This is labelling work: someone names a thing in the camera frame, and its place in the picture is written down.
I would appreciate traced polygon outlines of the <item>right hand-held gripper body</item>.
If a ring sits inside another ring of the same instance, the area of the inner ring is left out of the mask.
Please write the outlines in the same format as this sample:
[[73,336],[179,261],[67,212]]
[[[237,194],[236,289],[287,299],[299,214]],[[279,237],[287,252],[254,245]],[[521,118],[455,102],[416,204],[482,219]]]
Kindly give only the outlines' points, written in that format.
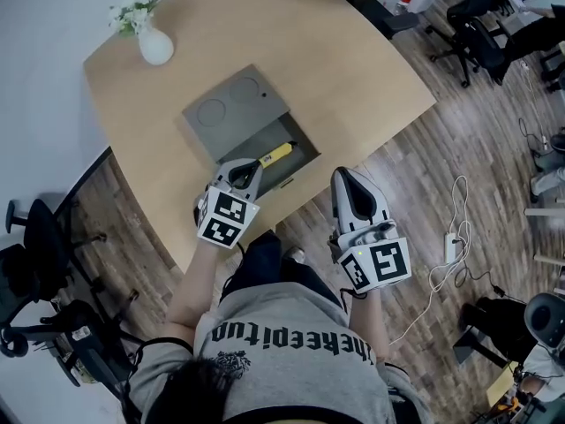
[[406,238],[392,219],[329,239],[332,259],[352,284],[355,293],[366,293],[411,277]]

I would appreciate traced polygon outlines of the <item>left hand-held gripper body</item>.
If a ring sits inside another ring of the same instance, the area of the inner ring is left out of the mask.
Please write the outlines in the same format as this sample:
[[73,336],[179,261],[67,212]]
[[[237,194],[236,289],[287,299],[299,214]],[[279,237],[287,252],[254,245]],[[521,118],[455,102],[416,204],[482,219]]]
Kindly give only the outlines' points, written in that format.
[[225,180],[211,181],[196,200],[198,238],[233,248],[259,212],[255,200],[246,200]]

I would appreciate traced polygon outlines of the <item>yellow and black marker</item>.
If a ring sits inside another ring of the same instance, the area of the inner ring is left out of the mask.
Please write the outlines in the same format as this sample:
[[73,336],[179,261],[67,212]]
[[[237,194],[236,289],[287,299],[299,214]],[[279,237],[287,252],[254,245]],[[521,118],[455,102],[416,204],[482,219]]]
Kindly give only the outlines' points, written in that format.
[[266,169],[282,160],[285,156],[290,155],[297,145],[298,144],[295,141],[284,142],[277,148],[261,156],[258,161],[262,168]]

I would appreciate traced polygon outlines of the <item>grey drawer organiser box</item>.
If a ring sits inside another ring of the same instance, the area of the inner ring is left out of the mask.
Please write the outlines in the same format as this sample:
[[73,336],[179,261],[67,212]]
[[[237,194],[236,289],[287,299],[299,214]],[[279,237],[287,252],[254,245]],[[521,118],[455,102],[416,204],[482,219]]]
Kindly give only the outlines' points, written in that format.
[[260,159],[285,143],[291,152],[264,168],[258,195],[282,186],[320,155],[290,107],[253,64],[213,87],[183,110],[214,162]]

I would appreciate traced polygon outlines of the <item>person's right forearm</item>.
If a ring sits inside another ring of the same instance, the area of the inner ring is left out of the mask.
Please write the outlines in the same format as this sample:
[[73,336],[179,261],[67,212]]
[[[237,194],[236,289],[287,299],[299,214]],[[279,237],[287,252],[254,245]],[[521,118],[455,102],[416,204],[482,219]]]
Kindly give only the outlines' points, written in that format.
[[389,336],[385,325],[380,289],[369,291],[362,299],[352,299],[349,328],[372,347],[378,362],[388,360]]

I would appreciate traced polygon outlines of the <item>person's left forearm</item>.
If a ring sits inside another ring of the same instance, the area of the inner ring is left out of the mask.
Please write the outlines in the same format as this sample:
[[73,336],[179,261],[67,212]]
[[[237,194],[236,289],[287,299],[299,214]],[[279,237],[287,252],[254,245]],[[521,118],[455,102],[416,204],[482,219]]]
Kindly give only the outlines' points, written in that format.
[[173,293],[167,323],[195,329],[211,305],[220,247],[199,240],[185,275]]

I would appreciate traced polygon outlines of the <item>person's dark trousers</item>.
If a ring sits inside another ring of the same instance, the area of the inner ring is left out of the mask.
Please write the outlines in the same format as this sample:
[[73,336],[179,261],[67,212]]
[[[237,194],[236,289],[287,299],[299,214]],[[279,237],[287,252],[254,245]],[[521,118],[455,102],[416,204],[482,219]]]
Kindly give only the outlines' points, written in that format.
[[291,259],[283,252],[282,241],[272,231],[263,233],[248,246],[236,272],[224,284],[220,300],[232,292],[278,283],[302,284],[339,308],[343,307],[310,266]]

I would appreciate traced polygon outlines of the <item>black metal stand base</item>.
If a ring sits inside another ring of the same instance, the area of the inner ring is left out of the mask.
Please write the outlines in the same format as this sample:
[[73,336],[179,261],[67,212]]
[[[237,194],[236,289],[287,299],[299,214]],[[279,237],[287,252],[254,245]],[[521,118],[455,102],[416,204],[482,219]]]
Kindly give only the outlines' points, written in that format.
[[453,344],[452,350],[459,365],[462,365],[474,352],[482,355],[495,366],[504,368],[508,361],[500,355],[489,350],[482,344],[486,335],[474,327],[469,327],[460,338]]

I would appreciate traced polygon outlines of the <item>white vase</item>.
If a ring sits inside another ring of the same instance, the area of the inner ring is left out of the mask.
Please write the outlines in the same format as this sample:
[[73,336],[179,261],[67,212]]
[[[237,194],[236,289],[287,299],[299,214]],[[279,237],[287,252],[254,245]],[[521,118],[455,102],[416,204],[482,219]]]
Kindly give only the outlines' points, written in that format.
[[173,41],[162,31],[148,27],[138,34],[139,49],[150,65],[166,64],[174,54]]

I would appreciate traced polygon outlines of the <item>person's grey printed t-shirt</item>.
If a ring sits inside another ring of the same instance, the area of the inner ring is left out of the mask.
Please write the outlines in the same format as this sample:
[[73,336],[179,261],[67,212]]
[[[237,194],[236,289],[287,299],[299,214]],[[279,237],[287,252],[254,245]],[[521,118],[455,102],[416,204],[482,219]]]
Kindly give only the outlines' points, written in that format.
[[379,362],[346,313],[301,284],[232,292],[201,317],[193,344],[169,337],[146,343],[129,381],[140,413],[148,416],[168,377],[197,359],[233,375],[228,424],[434,424],[409,376]]

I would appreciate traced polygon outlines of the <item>white flower bouquet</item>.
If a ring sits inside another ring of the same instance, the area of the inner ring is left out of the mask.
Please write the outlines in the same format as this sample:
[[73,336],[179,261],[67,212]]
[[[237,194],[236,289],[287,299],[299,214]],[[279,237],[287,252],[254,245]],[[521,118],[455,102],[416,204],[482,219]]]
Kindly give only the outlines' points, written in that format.
[[150,25],[160,0],[124,0],[109,8],[109,28],[120,35],[139,35]]

